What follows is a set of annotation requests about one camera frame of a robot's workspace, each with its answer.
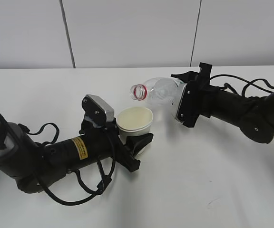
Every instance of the red ring on bottle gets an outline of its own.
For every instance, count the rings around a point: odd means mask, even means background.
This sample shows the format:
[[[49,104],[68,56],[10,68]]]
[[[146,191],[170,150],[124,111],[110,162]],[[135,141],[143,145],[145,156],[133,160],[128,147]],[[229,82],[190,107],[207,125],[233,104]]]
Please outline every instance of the red ring on bottle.
[[[142,100],[144,100],[144,99],[147,97],[147,88],[146,88],[144,85],[142,85],[142,84],[139,84],[139,85],[143,87],[143,89],[145,90],[145,94],[144,94],[144,96],[143,96],[142,99],[139,99],[139,98],[136,96],[136,89],[137,89],[137,87],[135,87],[135,88],[134,88],[134,97],[138,98],[139,101],[142,101]]]

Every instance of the joint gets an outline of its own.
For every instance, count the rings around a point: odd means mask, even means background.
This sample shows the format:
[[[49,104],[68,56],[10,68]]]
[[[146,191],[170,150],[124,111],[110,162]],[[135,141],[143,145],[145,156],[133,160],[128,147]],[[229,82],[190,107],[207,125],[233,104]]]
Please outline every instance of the joint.
[[[108,175],[105,175],[104,178],[97,185],[97,188],[100,191],[104,191],[111,182],[112,182],[112,179]]]

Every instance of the cup rim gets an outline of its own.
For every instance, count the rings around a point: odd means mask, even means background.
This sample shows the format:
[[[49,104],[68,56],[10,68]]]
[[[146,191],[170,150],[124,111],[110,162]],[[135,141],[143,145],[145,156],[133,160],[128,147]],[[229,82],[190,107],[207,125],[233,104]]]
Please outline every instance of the cup rim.
[[[143,109],[146,109],[147,111],[149,111],[149,112],[151,113],[151,121],[150,121],[149,123],[147,123],[146,125],[141,126],[141,127],[139,127],[139,128],[136,128],[136,129],[134,129],[134,130],[129,130],[129,129],[125,129],[125,128],[121,127],[121,126],[118,124],[118,116],[119,116],[122,112],[124,112],[124,111],[126,111],[126,110],[128,110],[128,109],[131,109],[131,108],[143,108]],[[144,106],[132,106],[132,107],[128,107],[128,108],[123,109],[123,110],[117,115],[116,124],[117,124],[118,128],[121,129],[121,130],[124,131],[124,132],[128,132],[128,133],[139,132],[139,131],[144,130],[145,128],[149,127],[149,126],[152,124],[152,122],[153,122],[153,118],[154,118],[154,115],[153,115],[153,112],[152,112],[151,109],[149,109],[149,108],[147,108],[147,107],[144,107]]]

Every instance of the white wall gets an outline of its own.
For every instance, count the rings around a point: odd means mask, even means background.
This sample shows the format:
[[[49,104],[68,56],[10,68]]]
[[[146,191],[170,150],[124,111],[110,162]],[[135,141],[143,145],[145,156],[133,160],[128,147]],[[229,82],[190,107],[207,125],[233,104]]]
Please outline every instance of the white wall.
[[[193,66],[274,65],[274,0],[203,0]]]
[[[1,68],[72,67],[58,0],[0,0]]]
[[[63,0],[77,67],[191,61],[200,0]],[[202,0],[192,65],[274,65],[274,1]],[[0,0],[0,68],[71,68],[58,0]]]
[[[180,67],[199,0],[63,0],[76,67]]]

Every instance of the black cable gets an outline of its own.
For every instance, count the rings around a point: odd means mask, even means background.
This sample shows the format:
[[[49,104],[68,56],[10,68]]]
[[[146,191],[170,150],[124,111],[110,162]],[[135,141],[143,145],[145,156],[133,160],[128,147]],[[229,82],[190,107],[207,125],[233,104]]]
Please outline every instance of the black cable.
[[[97,191],[93,191],[88,186],[86,186],[86,184],[83,182],[83,180],[81,178],[80,170],[73,170],[73,172],[77,176],[77,180],[78,180],[80,187],[83,188],[83,190],[86,191],[87,193],[98,196],[104,192],[104,190],[99,190],[99,189]]]
[[[26,126],[24,126],[24,125],[22,125],[22,124],[18,124],[18,126],[19,126],[26,134],[29,134],[29,135],[38,135],[38,134],[41,134],[41,133],[43,132],[44,128],[45,128],[47,125],[52,125],[52,126],[56,129],[56,133],[55,133],[55,136],[54,136],[54,138],[53,138],[52,141],[50,141],[50,142],[43,142],[43,143],[41,144],[42,146],[47,146],[48,144],[54,144],[54,143],[57,141],[57,139],[58,139],[58,137],[59,137],[59,135],[60,135],[60,129],[58,128],[58,126],[57,126],[55,123],[46,123],[46,124],[44,124],[43,126],[41,126],[40,130],[39,130],[38,132],[36,132],[36,133],[30,133],[30,130],[29,130],[28,127],[26,127]]]
[[[257,82],[257,81],[263,81],[263,82],[266,84],[266,86],[267,86],[268,88],[274,89],[274,86],[272,86],[266,79],[264,79],[264,78],[257,78],[257,79],[252,80],[251,82],[249,82],[248,84],[246,84],[246,85],[243,87],[243,89],[242,89],[242,96],[243,96],[243,97],[245,97],[247,88],[248,88],[252,83]]]
[[[220,89],[230,89],[232,93],[238,95],[238,92],[229,83],[225,83],[224,87],[220,87]]]
[[[110,169],[110,172],[108,174],[108,177],[111,178],[114,170],[115,170],[115,165],[116,165],[116,157],[115,157],[115,148],[114,148],[114,144],[110,138],[110,136],[108,135],[108,133],[106,132],[106,136],[110,142],[110,145],[111,145],[111,148],[112,148],[112,166],[111,166],[111,169]],[[105,186],[105,173],[104,173],[104,170],[103,170],[103,167],[102,167],[102,163],[100,161],[100,159],[97,159],[97,165],[98,165],[98,169],[99,169],[99,172],[100,172],[100,175],[101,175],[101,182],[102,182],[102,189],[98,189],[96,191],[90,189],[82,180],[81,178],[81,174],[80,174],[80,170],[73,170],[72,172],[74,172],[77,176],[77,180],[78,180],[78,183],[80,185],[80,187],[86,191],[87,193],[89,194],[93,194],[93,195],[101,195],[104,190],[106,189],[107,186]]]
[[[1,123],[7,128],[8,132],[10,133],[10,135],[13,137],[14,141],[17,142],[18,146],[28,152],[28,149],[25,147],[24,144],[21,143],[20,139],[18,138],[18,136],[15,134],[15,132],[13,131],[13,129],[9,126],[8,122],[5,120],[5,118],[0,114],[0,121]],[[115,164],[116,164],[116,160],[115,160],[115,148],[114,148],[114,144],[112,143],[112,141],[110,140],[110,137],[108,136],[108,139],[111,143],[111,146],[112,146],[112,156],[113,156],[113,163],[112,163],[112,167],[111,167],[111,171],[109,173],[109,176],[111,177],[111,175],[113,174],[114,172],[114,169],[115,169]],[[65,206],[76,206],[76,205],[80,205],[82,203],[86,203],[88,201],[90,201],[91,199],[93,199],[96,195],[90,195],[89,197],[85,198],[85,199],[82,199],[82,200],[79,200],[79,201],[64,201],[64,200],[61,200],[60,198],[58,198],[55,194],[53,194],[49,188],[46,186],[46,184],[43,182],[42,178],[39,176],[39,174],[37,173],[36,169],[35,169],[35,166],[32,162],[32,160],[30,159],[30,156],[27,156],[27,153],[26,154],[26,159],[27,161],[32,165],[33,167],[33,175],[34,177],[37,179],[39,185],[43,188],[43,190],[45,191],[45,193],[50,197],[52,198],[54,201],[56,201],[57,203],[59,204],[62,204],[62,205],[65,205]]]
[[[238,76],[235,76],[235,75],[227,75],[227,74],[215,75],[215,76],[211,77],[205,83],[203,83],[202,87],[204,87],[209,81],[211,81],[212,79],[217,78],[217,77],[232,77],[232,78],[236,78],[236,79],[241,80],[243,82],[249,83],[251,86],[254,86],[255,88],[258,88],[258,89],[260,89],[260,90],[262,90],[264,92],[267,92],[267,93],[270,93],[270,94],[273,93],[272,91],[264,89],[264,88],[262,88],[262,87],[260,87],[260,86],[258,86],[256,84],[254,84],[254,83],[252,83],[252,82],[250,82],[250,81],[248,81],[248,80],[246,80],[244,78],[241,78],[241,77],[238,77]]]
[[[115,165],[116,165],[116,152],[115,152],[115,147],[114,147],[114,144],[113,144],[113,141],[112,139],[110,138],[110,136],[108,134],[106,134],[108,140],[109,140],[109,143],[110,145],[112,146],[112,167],[110,168],[110,171],[109,171],[109,174],[108,176],[111,178],[112,175],[113,175],[113,172],[115,170]]]

